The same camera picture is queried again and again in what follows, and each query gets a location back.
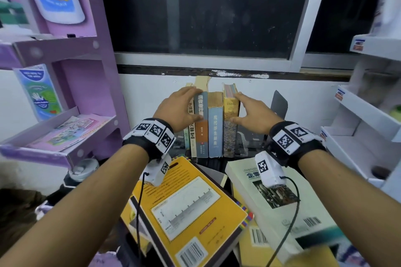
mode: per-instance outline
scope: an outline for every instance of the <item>person's left hand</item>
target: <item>person's left hand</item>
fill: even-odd
[[[194,86],[181,88],[163,100],[153,117],[167,121],[174,133],[182,131],[190,124],[203,120],[201,115],[188,113],[189,102],[196,94],[201,92],[203,92],[201,89]]]

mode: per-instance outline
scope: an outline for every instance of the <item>wall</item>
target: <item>wall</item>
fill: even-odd
[[[143,118],[151,117],[164,98],[187,82],[194,82],[195,77],[121,74],[120,80],[133,127]],[[212,78],[209,91],[221,91],[222,82],[236,83],[239,91],[262,100],[268,106],[274,90],[278,90],[288,101],[286,119],[315,132],[321,125],[331,124],[338,108],[332,98],[338,82]],[[3,141],[34,125],[37,120],[13,71],[0,70],[0,93],[0,141]],[[242,108],[240,116],[244,115],[245,109]],[[65,168],[11,161],[0,156],[0,188],[16,186],[50,194],[58,189],[66,173]]]

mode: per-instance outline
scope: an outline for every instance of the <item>black cable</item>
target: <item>black cable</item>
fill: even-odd
[[[297,198],[298,198],[298,200],[297,200],[297,208],[295,210],[294,218],[292,219],[291,224],[289,224],[289,227],[288,227],[288,230],[287,230],[286,234],[284,234],[283,239],[281,240],[280,244],[278,245],[278,247],[277,247],[276,251],[274,252],[273,256],[270,258],[270,260],[269,260],[268,264],[266,265],[266,267],[269,267],[271,265],[271,263],[273,262],[274,258],[277,256],[279,250],[281,249],[281,247],[283,246],[284,242],[286,241],[286,239],[288,237],[288,234],[291,232],[292,226],[295,223],[295,219],[297,218],[298,211],[299,211],[300,199],[299,199],[299,190],[298,190],[298,187],[297,187],[296,183],[291,178],[289,178],[287,176],[280,176],[280,178],[281,179],[285,179],[285,178],[289,179],[294,184],[295,189],[297,190]]]
[[[142,175],[141,193],[139,195],[138,208],[136,209],[136,239],[137,239],[137,244],[138,244],[139,266],[142,266],[142,262],[141,262],[141,260],[142,260],[141,241],[139,239],[139,210],[141,209],[143,186],[145,185],[145,175],[148,176],[149,173],[144,172],[143,175]]]

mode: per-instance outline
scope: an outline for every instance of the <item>person's left arm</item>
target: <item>person's left arm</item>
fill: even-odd
[[[184,87],[163,100],[154,118],[179,132],[200,115],[188,104],[202,90]],[[87,266],[116,224],[143,169],[148,153],[127,144],[65,196],[1,259],[0,266]]]

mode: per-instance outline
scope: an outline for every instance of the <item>dark window glass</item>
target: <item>dark window glass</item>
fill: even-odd
[[[369,33],[377,0],[322,0],[307,52],[349,52],[353,36]]]
[[[288,58],[305,0],[104,0],[118,52]]]

